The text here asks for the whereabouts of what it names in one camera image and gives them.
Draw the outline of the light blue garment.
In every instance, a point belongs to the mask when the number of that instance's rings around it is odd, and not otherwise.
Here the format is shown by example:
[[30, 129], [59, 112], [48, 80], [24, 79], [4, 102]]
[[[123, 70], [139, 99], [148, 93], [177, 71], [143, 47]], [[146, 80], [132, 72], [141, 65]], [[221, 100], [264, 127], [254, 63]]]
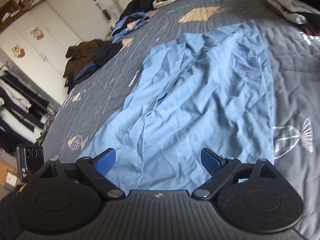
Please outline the light blue garment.
[[203, 148], [243, 163], [273, 160], [271, 65], [254, 21], [185, 33], [153, 47], [124, 104], [82, 152], [108, 148], [107, 179], [131, 190], [194, 191], [210, 176]]

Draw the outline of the hanging clothes rack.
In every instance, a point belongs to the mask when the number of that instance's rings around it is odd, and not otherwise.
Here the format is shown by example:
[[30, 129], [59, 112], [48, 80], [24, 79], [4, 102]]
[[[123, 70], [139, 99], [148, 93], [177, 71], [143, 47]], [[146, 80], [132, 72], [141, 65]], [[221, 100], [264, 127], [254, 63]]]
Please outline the hanging clothes rack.
[[1, 150], [16, 155], [19, 144], [42, 145], [53, 122], [52, 104], [1, 66]]

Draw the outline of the black clothes pile on bed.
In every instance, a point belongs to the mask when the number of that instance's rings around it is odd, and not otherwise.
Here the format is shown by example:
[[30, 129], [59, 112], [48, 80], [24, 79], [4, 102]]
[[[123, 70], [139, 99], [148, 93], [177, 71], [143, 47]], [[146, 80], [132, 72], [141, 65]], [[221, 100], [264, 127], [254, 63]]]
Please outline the black clothes pile on bed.
[[98, 66], [102, 67], [110, 59], [112, 59], [118, 52], [121, 51], [123, 45], [121, 42], [112, 43], [111, 41], [104, 41], [97, 48], [93, 62]]

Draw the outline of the folded clothes stack right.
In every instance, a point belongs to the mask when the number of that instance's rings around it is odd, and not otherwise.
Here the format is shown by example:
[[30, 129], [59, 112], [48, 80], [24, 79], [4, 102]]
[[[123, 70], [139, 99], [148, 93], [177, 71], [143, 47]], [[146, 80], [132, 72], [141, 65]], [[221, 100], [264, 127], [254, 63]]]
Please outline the folded clothes stack right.
[[304, 33], [319, 36], [319, 0], [261, 0], [268, 9]]

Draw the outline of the folded navy blue garment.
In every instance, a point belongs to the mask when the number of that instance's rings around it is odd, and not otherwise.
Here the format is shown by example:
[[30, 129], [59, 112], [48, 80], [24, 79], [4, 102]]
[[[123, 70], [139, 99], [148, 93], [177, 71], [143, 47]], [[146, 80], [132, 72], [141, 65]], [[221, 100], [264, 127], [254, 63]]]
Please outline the folded navy blue garment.
[[99, 69], [99, 66], [95, 64], [93, 61], [88, 63], [87, 65], [78, 72], [78, 74], [74, 78], [74, 83], [79, 84], [82, 81], [89, 78], [91, 75], [93, 75], [97, 70]]

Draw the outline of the brown jacket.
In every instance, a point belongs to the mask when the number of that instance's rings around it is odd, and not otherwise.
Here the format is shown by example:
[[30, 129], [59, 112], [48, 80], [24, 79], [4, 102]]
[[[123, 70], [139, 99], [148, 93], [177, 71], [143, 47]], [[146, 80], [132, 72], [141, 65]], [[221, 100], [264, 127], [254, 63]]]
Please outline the brown jacket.
[[76, 77], [76, 75], [93, 60], [94, 54], [103, 40], [95, 39], [88, 42], [81, 42], [77, 46], [70, 46], [65, 57], [68, 59], [64, 78]]

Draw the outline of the white wardrobe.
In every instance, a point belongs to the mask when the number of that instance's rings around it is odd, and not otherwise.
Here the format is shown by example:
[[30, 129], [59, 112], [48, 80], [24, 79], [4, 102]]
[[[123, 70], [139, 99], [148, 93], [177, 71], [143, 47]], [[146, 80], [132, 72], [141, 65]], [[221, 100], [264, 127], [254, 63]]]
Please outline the white wardrobe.
[[[36, 26], [44, 34], [39, 41], [30, 34]], [[63, 78], [67, 63], [65, 54], [70, 46], [80, 42], [80, 37], [47, 2], [26, 12], [1, 33], [4, 53], [59, 105], [68, 96]]]

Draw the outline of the grey quilted bedspread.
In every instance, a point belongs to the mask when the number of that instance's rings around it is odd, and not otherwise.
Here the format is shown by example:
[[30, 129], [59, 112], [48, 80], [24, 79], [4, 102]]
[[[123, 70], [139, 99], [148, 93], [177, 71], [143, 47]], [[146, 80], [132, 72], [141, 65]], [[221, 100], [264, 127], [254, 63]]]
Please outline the grey quilted bedspread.
[[108, 179], [193, 191], [200, 152], [271, 161], [304, 200], [298, 232], [319, 239], [319, 36], [259, 0], [181, 0], [124, 38], [63, 103], [44, 157], [71, 163], [111, 147]]

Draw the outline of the cartoon rabbit sticker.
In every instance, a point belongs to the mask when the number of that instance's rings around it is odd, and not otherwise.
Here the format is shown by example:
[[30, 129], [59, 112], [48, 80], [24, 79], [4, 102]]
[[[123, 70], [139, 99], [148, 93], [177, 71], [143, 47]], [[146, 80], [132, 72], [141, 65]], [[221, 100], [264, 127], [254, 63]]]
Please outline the cartoon rabbit sticker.
[[44, 38], [44, 34], [42, 29], [39, 28], [39, 26], [36, 26], [30, 34], [36, 39], [36, 40], [42, 40]]

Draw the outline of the blue patterned crumpled garment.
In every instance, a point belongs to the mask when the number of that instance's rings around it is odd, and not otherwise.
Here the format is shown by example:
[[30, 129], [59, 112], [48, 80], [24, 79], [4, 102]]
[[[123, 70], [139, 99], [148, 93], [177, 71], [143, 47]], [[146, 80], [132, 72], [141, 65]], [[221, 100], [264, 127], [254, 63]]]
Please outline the blue patterned crumpled garment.
[[135, 12], [129, 16], [125, 16], [122, 20], [116, 23], [112, 30], [112, 43], [120, 41], [125, 35], [147, 24], [156, 12], [156, 10], [151, 10], [149, 12]]

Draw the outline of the cardboard box on wardrobe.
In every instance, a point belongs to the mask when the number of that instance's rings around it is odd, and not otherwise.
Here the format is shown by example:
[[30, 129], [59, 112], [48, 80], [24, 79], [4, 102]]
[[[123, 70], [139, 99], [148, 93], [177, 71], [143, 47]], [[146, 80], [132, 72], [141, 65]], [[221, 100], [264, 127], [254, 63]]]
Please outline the cardboard box on wardrobe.
[[30, 10], [44, 1], [45, 0], [19, 0], [18, 5], [22, 8], [22, 10]]

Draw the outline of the black device on wall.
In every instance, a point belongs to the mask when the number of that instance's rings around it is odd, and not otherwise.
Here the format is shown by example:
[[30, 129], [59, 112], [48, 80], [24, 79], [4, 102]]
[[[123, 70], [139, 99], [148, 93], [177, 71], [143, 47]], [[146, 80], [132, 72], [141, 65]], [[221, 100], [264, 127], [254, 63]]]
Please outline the black device on wall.
[[108, 13], [108, 11], [106, 9], [102, 10], [103, 15], [105, 16], [105, 18], [110, 21], [112, 20], [112, 17], [110, 16], [110, 14]]

